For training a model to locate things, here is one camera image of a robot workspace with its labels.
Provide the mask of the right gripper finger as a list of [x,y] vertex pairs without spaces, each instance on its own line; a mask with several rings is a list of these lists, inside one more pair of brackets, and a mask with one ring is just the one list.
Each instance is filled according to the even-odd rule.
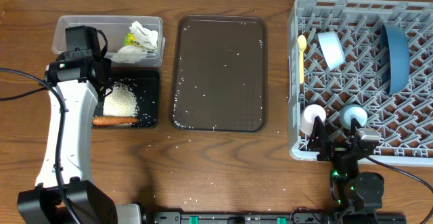
[[350,121],[350,142],[355,143],[355,135],[357,132],[357,129],[360,129],[361,125],[359,124],[358,120],[356,118],[352,118]]
[[314,119],[313,130],[309,137],[307,149],[309,151],[316,151],[326,148],[329,143],[329,135],[326,128],[319,116]]

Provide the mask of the light blue cup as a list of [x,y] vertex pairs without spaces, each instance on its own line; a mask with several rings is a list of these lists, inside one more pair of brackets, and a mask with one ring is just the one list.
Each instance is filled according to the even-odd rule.
[[367,111],[358,104],[344,106],[339,115],[340,124],[345,129],[350,129],[352,119],[356,119],[357,122],[364,127],[368,119]]

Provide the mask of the pink cup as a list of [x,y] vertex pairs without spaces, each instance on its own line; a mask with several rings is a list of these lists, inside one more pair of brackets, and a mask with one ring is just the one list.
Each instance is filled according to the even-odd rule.
[[304,134],[310,135],[313,132],[314,122],[317,117],[321,119],[322,123],[325,123],[325,109],[317,104],[307,106],[300,115],[300,130]]

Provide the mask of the white rice pile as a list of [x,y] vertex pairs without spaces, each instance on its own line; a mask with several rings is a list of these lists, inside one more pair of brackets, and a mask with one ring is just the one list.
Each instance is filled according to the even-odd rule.
[[103,115],[136,117],[137,113],[137,97],[132,88],[115,82],[113,91],[105,97]]

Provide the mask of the yellow snack wrapper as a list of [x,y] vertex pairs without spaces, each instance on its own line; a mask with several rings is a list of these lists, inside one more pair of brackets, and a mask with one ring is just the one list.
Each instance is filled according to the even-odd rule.
[[124,46],[128,46],[128,45],[136,46],[135,36],[130,32],[127,33],[126,37],[124,38]]

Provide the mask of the orange carrot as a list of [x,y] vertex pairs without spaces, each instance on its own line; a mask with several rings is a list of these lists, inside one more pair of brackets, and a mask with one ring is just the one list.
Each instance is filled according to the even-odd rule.
[[137,118],[125,116],[98,116],[93,119],[93,124],[99,127],[134,124],[139,122]]

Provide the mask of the white tissue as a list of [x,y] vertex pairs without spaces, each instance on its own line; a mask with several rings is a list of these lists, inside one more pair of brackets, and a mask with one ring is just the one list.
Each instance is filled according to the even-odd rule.
[[146,58],[148,53],[157,51],[158,31],[144,28],[135,21],[129,26],[129,32],[135,36],[136,46],[128,45],[120,48],[112,56],[113,62],[134,64]]

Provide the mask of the light blue bowl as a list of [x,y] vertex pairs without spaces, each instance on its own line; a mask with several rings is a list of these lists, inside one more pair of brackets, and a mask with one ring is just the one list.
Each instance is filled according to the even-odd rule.
[[334,31],[318,34],[319,45],[330,70],[334,70],[345,63],[344,51],[338,35]]

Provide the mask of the dark blue plate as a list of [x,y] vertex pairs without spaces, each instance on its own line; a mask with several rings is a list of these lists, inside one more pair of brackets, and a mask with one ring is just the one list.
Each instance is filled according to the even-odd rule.
[[380,62],[383,66],[389,65],[382,74],[382,80],[384,83],[390,82],[386,93],[393,95],[402,91],[409,82],[409,46],[403,29],[392,24],[383,24],[380,33],[380,48],[388,50]]

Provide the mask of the yellow plastic spoon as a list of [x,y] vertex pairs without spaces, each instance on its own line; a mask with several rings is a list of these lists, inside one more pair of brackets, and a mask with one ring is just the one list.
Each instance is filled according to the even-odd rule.
[[307,42],[306,42],[306,37],[304,35],[300,35],[297,38],[297,43],[298,43],[298,65],[299,65],[299,83],[303,84],[304,83],[304,51],[307,47]]

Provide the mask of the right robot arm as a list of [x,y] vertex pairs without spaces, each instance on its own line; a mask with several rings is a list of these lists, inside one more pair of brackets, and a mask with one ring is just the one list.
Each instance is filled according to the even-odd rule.
[[307,148],[316,151],[318,161],[332,164],[329,174],[332,198],[339,203],[322,223],[377,223],[375,211],[382,207],[384,178],[378,173],[361,172],[359,161],[375,150],[380,134],[362,128],[354,118],[346,141],[332,141],[321,119],[314,119]]

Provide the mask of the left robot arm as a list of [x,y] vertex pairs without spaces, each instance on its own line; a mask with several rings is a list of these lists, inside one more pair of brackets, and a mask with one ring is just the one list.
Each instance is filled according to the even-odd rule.
[[116,205],[91,173],[91,130],[99,98],[108,88],[111,61],[101,30],[65,30],[67,50],[50,63],[41,84],[51,117],[43,165],[32,190],[18,195],[26,223],[141,223],[139,204]]

